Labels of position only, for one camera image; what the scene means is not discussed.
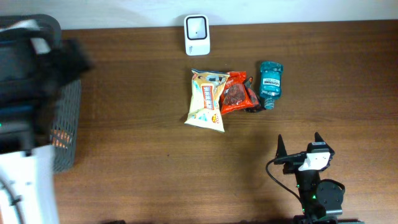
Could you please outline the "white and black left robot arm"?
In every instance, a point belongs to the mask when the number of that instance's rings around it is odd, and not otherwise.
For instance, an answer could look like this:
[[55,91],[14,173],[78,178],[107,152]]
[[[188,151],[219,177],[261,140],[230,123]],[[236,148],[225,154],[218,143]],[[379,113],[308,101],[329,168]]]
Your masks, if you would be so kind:
[[58,223],[53,177],[75,160],[91,62],[52,16],[1,18],[1,220]]

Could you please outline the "black orange snack packet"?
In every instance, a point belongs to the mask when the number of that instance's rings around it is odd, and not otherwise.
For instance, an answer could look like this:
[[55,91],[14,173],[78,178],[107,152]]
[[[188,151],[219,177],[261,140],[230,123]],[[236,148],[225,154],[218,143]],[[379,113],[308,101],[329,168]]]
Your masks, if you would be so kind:
[[253,81],[253,77],[248,77],[243,83],[245,86],[246,92],[248,94],[248,97],[253,104],[252,107],[245,108],[244,110],[247,113],[258,113],[260,111],[264,111],[265,108],[261,105],[260,98],[258,97],[256,92],[251,88],[252,81]]

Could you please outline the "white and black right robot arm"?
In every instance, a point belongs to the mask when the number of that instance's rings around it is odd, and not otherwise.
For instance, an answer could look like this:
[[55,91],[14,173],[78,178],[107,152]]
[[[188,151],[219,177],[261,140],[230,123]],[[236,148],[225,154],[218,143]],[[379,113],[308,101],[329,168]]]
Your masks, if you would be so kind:
[[292,193],[302,206],[302,215],[293,218],[294,223],[361,223],[360,220],[340,220],[343,213],[345,186],[331,179],[321,179],[320,173],[330,166],[334,150],[315,133],[305,151],[288,155],[281,135],[278,135],[275,158],[271,163],[283,165],[283,174],[293,174],[296,179],[296,194],[275,179],[282,188]]

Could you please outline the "blue mouthwash bottle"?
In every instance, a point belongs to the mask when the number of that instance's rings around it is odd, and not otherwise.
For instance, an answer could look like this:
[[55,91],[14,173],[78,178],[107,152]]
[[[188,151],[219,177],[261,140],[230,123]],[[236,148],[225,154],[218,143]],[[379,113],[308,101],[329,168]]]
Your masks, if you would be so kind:
[[263,107],[266,110],[272,110],[275,101],[282,96],[282,74],[284,66],[277,62],[265,61],[261,63],[261,84],[259,87],[259,96],[264,102]]

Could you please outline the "cream yellow chip bag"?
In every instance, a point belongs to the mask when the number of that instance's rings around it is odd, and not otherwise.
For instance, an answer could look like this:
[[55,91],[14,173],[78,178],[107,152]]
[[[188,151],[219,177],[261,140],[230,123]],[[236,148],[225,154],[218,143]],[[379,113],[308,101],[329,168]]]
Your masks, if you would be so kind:
[[192,97],[185,124],[224,132],[219,100],[229,75],[192,69]]

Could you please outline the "red snack bag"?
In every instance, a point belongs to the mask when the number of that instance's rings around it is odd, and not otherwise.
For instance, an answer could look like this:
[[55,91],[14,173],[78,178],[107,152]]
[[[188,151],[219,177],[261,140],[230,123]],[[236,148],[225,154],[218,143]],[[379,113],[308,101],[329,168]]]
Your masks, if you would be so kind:
[[247,78],[246,72],[228,72],[228,75],[229,78],[220,96],[221,114],[224,115],[234,110],[252,108],[254,103],[244,85],[244,81]]

